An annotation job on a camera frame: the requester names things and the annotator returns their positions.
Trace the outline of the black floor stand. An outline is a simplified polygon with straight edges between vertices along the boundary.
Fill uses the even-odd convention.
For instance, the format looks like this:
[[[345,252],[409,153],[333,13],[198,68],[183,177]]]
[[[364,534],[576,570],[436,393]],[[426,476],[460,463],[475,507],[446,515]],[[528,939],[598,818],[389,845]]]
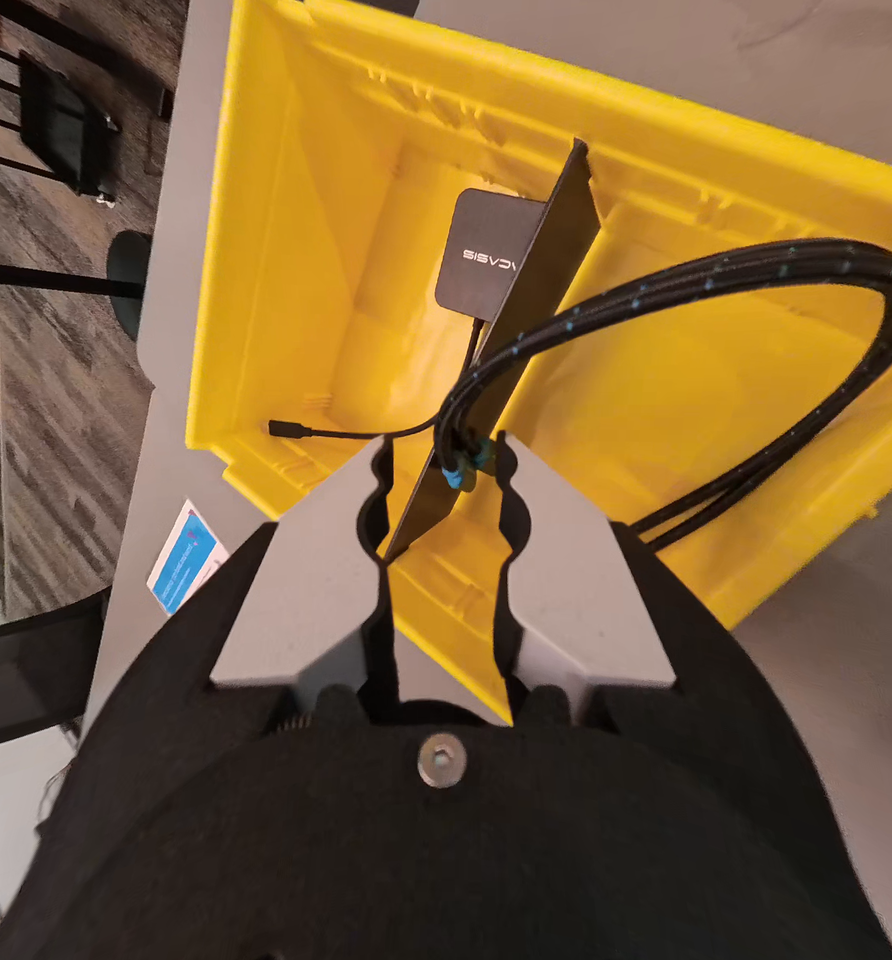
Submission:
[[[0,286],[105,297],[122,331],[135,343],[151,251],[150,234],[123,230],[108,248],[104,276],[0,265]]]

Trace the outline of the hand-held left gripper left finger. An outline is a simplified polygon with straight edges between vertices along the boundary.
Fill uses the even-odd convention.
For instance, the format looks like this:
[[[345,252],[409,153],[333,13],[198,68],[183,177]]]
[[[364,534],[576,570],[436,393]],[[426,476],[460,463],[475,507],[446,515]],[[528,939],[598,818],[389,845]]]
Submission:
[[[388,571],[390,438],[368,442],[278,520],[212,666],[220,689],[284,686],[297,706],[321,690],[399,700]]]

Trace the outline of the white printed paper sheet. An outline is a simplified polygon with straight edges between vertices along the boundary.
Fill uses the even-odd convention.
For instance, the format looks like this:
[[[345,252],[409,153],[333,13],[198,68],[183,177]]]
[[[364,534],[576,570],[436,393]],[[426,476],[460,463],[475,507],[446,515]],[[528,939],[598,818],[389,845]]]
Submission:
[[[200,510],[187,499],[164,542],[146,586],[171,617],[230,558]]]

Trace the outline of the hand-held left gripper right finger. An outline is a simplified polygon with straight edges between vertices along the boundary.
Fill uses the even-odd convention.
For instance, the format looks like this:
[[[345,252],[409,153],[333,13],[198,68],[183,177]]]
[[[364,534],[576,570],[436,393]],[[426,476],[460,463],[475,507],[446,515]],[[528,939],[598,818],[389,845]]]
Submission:
[[[554,687],[583,719],[603,687],[671,690],[677,680],[607,515],[508,431],[496,440],[500,569],[493,656],[516,719]]]

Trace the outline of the black bin divider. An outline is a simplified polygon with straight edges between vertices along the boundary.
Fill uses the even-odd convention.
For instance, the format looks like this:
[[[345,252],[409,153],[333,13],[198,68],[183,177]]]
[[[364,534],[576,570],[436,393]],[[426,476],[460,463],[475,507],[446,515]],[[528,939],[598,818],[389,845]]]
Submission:
[[[490,359],[511,346],[521,333],[546,323],[557,313],[600,230],[591,177],[588,146],[575,139],[526,250],[523,268],[476,355],[477,362]],[[474,454],[484,452],[482,443],[491,436],[525,367],[525,361],[514,363],[476,400],[463,423],[453,428],[457,450],[467,454],[467,490],[476,483]],[[392,534],[386,560],[391,563],[402,556],[442,522],[459,496],[460,490],[449,486],[437,454],[431,452]]]

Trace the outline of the dark flat object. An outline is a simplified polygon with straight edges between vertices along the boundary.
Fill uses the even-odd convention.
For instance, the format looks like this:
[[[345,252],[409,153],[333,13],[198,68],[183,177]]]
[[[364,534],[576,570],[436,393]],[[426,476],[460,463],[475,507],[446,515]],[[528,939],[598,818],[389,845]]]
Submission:
[[[83,714],[111,592],[0,624],[0,744]]]

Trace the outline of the black utility cart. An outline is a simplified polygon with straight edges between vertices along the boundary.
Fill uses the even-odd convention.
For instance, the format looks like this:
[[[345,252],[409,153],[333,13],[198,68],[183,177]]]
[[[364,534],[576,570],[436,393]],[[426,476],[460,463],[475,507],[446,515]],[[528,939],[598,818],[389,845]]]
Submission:
[[[41,167],[0,156],[0,166],[67,186],[109,209],[116,197],[107,183],[120,126],[57,70],[30,54],[0,50],[0,61],[15,66],[18,81],[0,78],[0,90],[18,99],[18,122],[0,118],[0,128],[18,135]]]

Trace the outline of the yellow plastic bin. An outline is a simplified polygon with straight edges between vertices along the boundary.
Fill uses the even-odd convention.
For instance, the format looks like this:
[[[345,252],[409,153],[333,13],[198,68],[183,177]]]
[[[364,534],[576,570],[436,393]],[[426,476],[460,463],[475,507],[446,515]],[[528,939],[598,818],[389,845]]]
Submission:
[[[705,105],[352,2],[236,2],[187,444],[277,519],[361,442],[271,419],[413,426],[472,321],[434,299],[469,188],[545,201],[575,139],[598,234],[560,308],[677,263],[819,237],[892,251],[892,166]],[[498,427],[633,523],[763,449],[835,390],[872,292],[740,294],[533,360]]]

